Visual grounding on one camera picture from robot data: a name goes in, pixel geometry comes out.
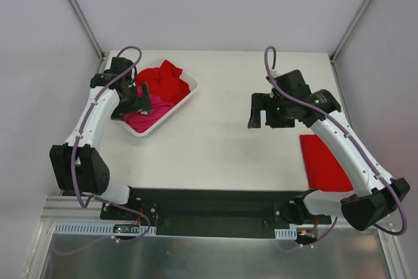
red cloth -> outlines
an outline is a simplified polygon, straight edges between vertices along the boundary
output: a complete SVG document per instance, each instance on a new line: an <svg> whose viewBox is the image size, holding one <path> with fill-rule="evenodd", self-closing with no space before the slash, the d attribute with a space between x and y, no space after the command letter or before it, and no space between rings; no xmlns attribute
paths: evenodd
<svg viewBox="0 0 418 279"><path fill-rule="evenodd" d="M301 135L300 144L310 188L326 192L353 190L343 168L317 135Z"/></svg>
<svg viewBox="0 0 418 279"><path fill-rule="evenodd" d="M137 87L139 97L142 97L142 88ZM155 122L157 122L162 116L171 110L173 105L161 100L158 96L150 94L152 112L150 115L133 113L124 114L123 119L129 124L136 132L142 133L148 130Z"/></svg>
<svg viewBox="0 0 418 279"><path fill-rule="evenodd" d="M138 73L137 86L148 83L150 94L160 96L162 101L177 105L190 93L189 84L180 80L183 69L164 60L160 68L149 68Z"/></svg>

metal pole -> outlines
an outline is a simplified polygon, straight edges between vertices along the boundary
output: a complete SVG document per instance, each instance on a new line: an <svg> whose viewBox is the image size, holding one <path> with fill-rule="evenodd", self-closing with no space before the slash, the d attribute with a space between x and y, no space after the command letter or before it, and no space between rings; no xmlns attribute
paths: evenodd
<svg viewBox="0 0 418 279"><path fill-rule="evenodd" d="M91 46L93 47L95 53L97 54L97 56L99 57L100 60L103 59L104 53L99 45L99 43L97 42L96 37L93 34L93 31L90 28L90 25L88 24L86 17L84 16L80 5L78 4L77 0L68 0L72 11L74 12L74 14L76 15L78 21L80 22L84 33L86 34L87 38L90 41Z"/></svg>
<svg viewBox="0 0 418 279"><path fill-rule="evenodd" d="M340 56L342 50L346 46L348 40L356 30L356 27L358 26L361 18L364 16L364 13L367 11L367 8L370 6L370 3L373 0L363 0L359 9L355 13L353 19L351 20L348 28L346 29L346 32L344 33L343 37L341 38L340 42L337 45L337 48L335 49L334 53L331 55L331 63L334 63L337 58Z"/></svg>

white wall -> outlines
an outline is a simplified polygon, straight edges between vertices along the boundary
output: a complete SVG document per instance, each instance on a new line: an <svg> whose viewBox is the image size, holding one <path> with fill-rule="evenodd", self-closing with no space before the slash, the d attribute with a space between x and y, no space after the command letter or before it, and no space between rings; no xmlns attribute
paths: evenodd
<svg viewBox="0 0 418 279"><path fill-rule="evenodd" d="M0 278L20 278L46 196L49 149L81 114L97 58L66 0L0 0Z"/></svg>
<svg viewBox="0 0 418 279"><path fill-rule="evenodd" d="M409 231L400 238L418 278L418 0L375 0L338 60L353 126L411 192L404 201Z"/></svg>
<svg viewBox="0 0 418 279"><path fill-rule="evenodd" d="M362 0L78 0L106 51L331 53Z"/></svg>

cable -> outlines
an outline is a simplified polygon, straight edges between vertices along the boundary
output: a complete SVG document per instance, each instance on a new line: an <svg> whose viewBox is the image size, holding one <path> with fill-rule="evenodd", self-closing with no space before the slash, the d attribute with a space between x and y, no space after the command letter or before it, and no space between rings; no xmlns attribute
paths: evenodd
<svg viewBox="0 0 418 279"><path fill-rule="evenodd" d="M76 137L73 147L72 147L72 151L71 151L71 178L72 178L72 185L74 187L74 193L76 195L77 201L80 204L80 206L82 208L87 208L91 199L94 197L94 195L90 195L89 198L87 199L86 203L83 202L82 198L81 198L81 193L80 193L80 189L78 188L78 183L77 183L77 177L76 177L76 152L77 152L77 148L78 148L78 144L80 142L80 138L82 137L82 133L84 131L84 127L87 124L88 118L90 117L90 114L93 112L94 106L97 103L97 101L100 99L101 95L113 84L115 83L117 80L119 80L120 78L122 78L123 76L125 76L129 71L131 71L141 60L142 58L142 51L141 49L139 49L138 47L135 46L127 46L124 49L122 49L116 57L119 57L124 51L128 50L128 49L136 49L139 52L139 56L138 59L130 66L128 67L126 70L124 70L124 72L120 73L117 77L115 77L113 80L111 80L108 84L106 84L99 93L97 93L96 97L94 98L95 102L92 103L90 105L90 107L88 108L86 115L84 116L81 124L80 124L80 128L78 129L78 136Z"/></svg>
<svg viewBox="0 0 418 279"><path fill-rule="evenodd" d="M364 159L364 161L367 163L367 165L371 168L371 170L373 171L373 173L377 176L377 178L379 178L380 182L385 186L385 188L388 189L389 193L392 195L398 209L399 209L399 213L400 213L400 217L402 220L402 228L399 231L390 231L390 230L386 230L385 228L374 224L374 226L376 228L378 228L379 230L386 232L390 235L403 235L406 232L407 229L407 221L406 221L406 214L404 211L404 208L402 206L402 203L400 202L400 199L398 197L398 195L395 193L395 191L393 190L393 188L391 187L391 185L386 181L386 179L384 179L384 177L382 177L380 175L379 170L375 167L375 165L370 161L370 159L368 158L368 156L366 155L366 153L364 152L364 150L362 149L361 145L356 141L356 139L354 139L354 137L349 136L349 131L342 126L337 120L335 120L331 115L327 114L325 111L323 111L322 109L313 106L309 103L306 103L304 101L301 101L300 99L297 99L293 96L290 96L289 94L287 94L286 92L284 92L276 83L276 81L274 80L274 77L272 75L272 71L270 70L270 67L268 65L268 51L272 50L273 51L273 69L276 66L276 49L274 46L269 46L266 48L266 50L264 51L264 65L266 67L266 71L267 71L267 75L268 75L268 79L270 84L279 92L279 94L285 98L287 98L290 101L293 101L294 103L300 104L302 106L308 107L320 114L322 114L324 117L326 117L327 119L329 119L338 129L340 129L342 131L342 133L344 135L348 135L347 138L350 139L350 141L353 143L353 145L356 147L356 149L359 151L361 157Z"/></svg>
<svg viewBox="0 0 418 279"><path fill-rule="evenodd" d="M130 48L133 48L133 49L136 49L136 50L138 50L138 52L139 52L139 56L138 56L138 59L130 66L130 67L128 67L126 70L124 70L124 72L122 72L122 73L120 73L117 77L115 77L113 80L111 80L108 84L106 84L101 90L100 90L100 92L96 95L96 97L95 97L95 102L97 102L99 99L100 99L100 97L101 97L101 95L113 84L113 83L115 83L117 80L119 80L121 77L123 77L123 76L125 76L129 71L131 71L133 68L135 68L136 67L136 65L139 63L139 61L141 60L141 58L142 58L142 51L141 51L141 49L139 49L139 48L137 48L137 47L135 47L135 46L128 46L128 47L125 47L124 49L122 49L118 54L117 54L117 56L116 57L119 57L124 51L126 51L126 50L128 50L128 49L130 49ZM146 221L146 223L148 224L148 228L145 230L145 232L143 232L143 233L141 233L140 235L138 235L138 236L136 236L135 238L132 238L132 239L129 239L129 240L122 240L122 239L120 239L120 238L118 238L117 240L116 240L116 242L122 242L122 243L129 243L129 242L134 242L134 241L137 241L137 240L139 240L140 238L142 238L146 233L148 233L148 231L150 230L150 228L151 228L151 222L150 222L150 220L148 219L148 217L145 215L145 214L143 214L142 212L139 212L139 211L137 211L137 210L133 210L133 209L130 209L130 208L127 208L127 207L125 207L125 206L122 206L122 205L119 205L119 204L115 204L115 203L113 203L113 202L109 202L109 201L107 201L107 200L105 200L105 199L102 199L102 198L100 198L100 197L98 197L98 196L96 196L96 195L90 195L88 198L87 198L87 201L86 201L86 203L84 203L83 202L83 200L82 200L82 198L81 198L81 193L80 193L80 189L78 188L78 182L77 182L77 177L76 177L76 170L75 170L75 157L76 157L76 150L77 150L77 148L78 148L78 144L79 144L79 142L80 142L80 137L82 136L82 133L83 133L83 131L84 131L84 127L86 126L86 123L87 123L87 120L88 120L88 118L89 118L89 116L90 116L90 114L93 112L93 109L94 109L94 106L95 106L95 104L94 103L92 103L91 105L90 105L90 107L89 107L89 109L88 109L88 111L86 112L86 115L83 117L83 120L82 120L82 123L80 124L80 128L79 128L79 130L78 130L78 133L79 133L79 135L76 137L76 139L75 139L75 142L74 142L74 146L72 147L72 152L71 152L71 178L72 178L72 184L73 184L73 186L74 186L74 192L75 192L75 194L76 194L76 198L77 198L77 201L78 201L78 203L80 204L80 206L82 207L82 208L87 208L88 207L88 205L89 205L89 203L90 203L90 201L92 200L92 199L96 199L96 200L98 200L98 201L100 201L100 202L102 202L102 203L104 203L104 204L109 204L109 205L112 205L112 206L114 206L114 207L117 207L117 208L119 208L119 209L122 209L122 210L126 210L127 212L132 212L132 213L134 213L134 214L136 214L136 215L138 215L138 217L141 217L141 218L144 218L145 219L145 221ZM52 249L52 251L55 253L55 254L57 254L57 255L63 255L63 256L66 256L66 255L72 255L72 254L76 254L76 253L78 253L78 252L81 252L82 250L85 250L86 248L89 248L90 246L92 246L93 244L95 244L95 243L98 243L98 242L100 242L100 241L102 241L102 240L104 240L104 239L106 239L106 238L114 238L115 236L104 236L104 237L100 237L100 238L97 238L97 239L95 239L94 241L92 241L92 242L90 242L90 243L88 243L87 245L85 245L85 246L83 246L83 247L81 247L81 248L77 248L77 249L75 249L75 250L73 250L73 251L69 251L69 252L60 252L60 251L58 251L58 250L56 250L56 247L55 247L55 245L54 245L54 243L55 243L55 240L53 240L53 242L52 242L52 245L51 245L51 249Z"/></svg>
<svg viewBox="0 0 418 279"><path fill-rule="evenodd" d="M327 232L326 233L324 233L324 235L322 236L322 237L320 237L320 238L318 238L314 243L316 244L316 243L318 243L319 241L322 241L327 235L329 235L330 233L331 233L331 231L335 228L335 225L337 224L337 221L338 221L338 217L335 217L335 219L334 219L334 221L333 221L333 223L332 223L332 225L329 227L329 229L327 230ZM284 250L283 248L281 248L280 246L278 246L278 245L276 245L277 246L277 248L279 249L279 250L281 250L282 252L285 252L285 253L290 253L290 252L294 252L294 251L296 251L297 249L299 249L299 248L305 248L305 247L307 247L307 246L311 246L311 244L305 244L305 245L299 245L299 246L296 246L295 248L291 248L290 250Z"/></svg>

magenta fabric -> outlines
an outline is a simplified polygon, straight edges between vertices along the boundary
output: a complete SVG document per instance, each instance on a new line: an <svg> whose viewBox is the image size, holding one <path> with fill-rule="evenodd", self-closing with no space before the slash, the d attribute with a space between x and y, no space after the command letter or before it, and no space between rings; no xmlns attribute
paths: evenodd
<svg viewBox="0 0 418 279"><path fill-rule="evenodd" d="M138 87L138 94L139 97L142 97L142 89L140 86ZM148 130L173 107L173 104L162 101L158 96L150 94L150 98L152 105L152 112L150 115L140 113L123 115L125 122L138 133Z"/></svg>

